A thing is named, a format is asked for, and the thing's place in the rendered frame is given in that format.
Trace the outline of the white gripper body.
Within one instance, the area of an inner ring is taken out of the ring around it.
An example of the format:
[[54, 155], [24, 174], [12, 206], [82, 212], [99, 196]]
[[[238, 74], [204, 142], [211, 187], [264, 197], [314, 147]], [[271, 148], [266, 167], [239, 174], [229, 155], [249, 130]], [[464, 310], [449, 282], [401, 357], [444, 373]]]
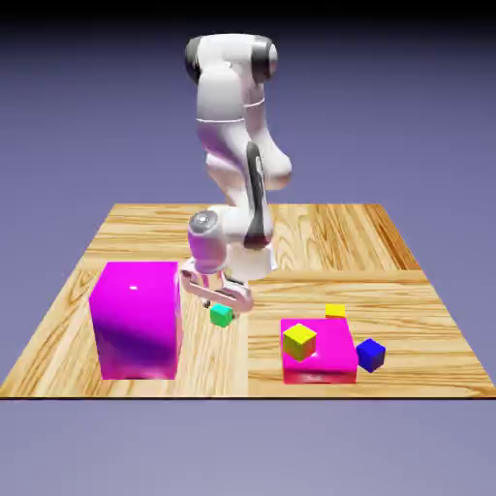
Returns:
[[204, 302], [219, 303], [231, 307], [234, 312], [246, 313], [252, 310], [254, 299], [251, 289], [239, 282], [229, 279], [223, 271], [215, 273], [221, 283], [214, 289], [208, 280], [208, 274], [196, 271], [193, 258], [180, 267], [180, 278], [184, 290], [198, 296]]

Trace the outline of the small blue cube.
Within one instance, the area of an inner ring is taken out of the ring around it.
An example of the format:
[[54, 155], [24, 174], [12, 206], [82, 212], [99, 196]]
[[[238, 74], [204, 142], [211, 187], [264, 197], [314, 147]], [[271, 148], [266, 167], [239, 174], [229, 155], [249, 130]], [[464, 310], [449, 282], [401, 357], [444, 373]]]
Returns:
[[382, 367], [385, 362], [386, 348], [368, 338], [356, 346], [358, 365], [369, 373]]

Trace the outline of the small green cube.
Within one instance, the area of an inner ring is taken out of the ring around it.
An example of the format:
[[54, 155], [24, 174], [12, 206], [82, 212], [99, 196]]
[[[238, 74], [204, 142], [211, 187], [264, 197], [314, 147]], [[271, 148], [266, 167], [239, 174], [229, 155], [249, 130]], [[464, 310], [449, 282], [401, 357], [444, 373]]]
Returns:
[[219, 327], [227, 327], [233, 321], [233, 310], [231, 307], [216, 303], [209, 309], [210, 321]]

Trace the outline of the tall magenta box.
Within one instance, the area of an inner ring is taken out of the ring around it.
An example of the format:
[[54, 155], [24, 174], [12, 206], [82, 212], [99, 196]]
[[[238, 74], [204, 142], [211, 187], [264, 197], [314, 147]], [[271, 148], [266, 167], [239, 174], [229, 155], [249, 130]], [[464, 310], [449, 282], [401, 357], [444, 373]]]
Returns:
[[182, 344], [178, 263], [106, 263], [89, 297], [104, 380], [172, 380]]

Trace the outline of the flat magenta box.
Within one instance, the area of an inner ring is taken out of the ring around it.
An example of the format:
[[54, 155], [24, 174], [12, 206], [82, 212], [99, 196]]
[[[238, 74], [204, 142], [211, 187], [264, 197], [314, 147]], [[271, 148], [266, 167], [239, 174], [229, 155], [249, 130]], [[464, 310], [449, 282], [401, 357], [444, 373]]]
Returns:
[[[294, 326], [305, 326], [315, 333], [314, 353], [302, 361], [294, 359], [284, 351], [284, 333]], [[285, 384], [356, 382], [357, 352], [346, 318], [282, 319], [280, 335]]]

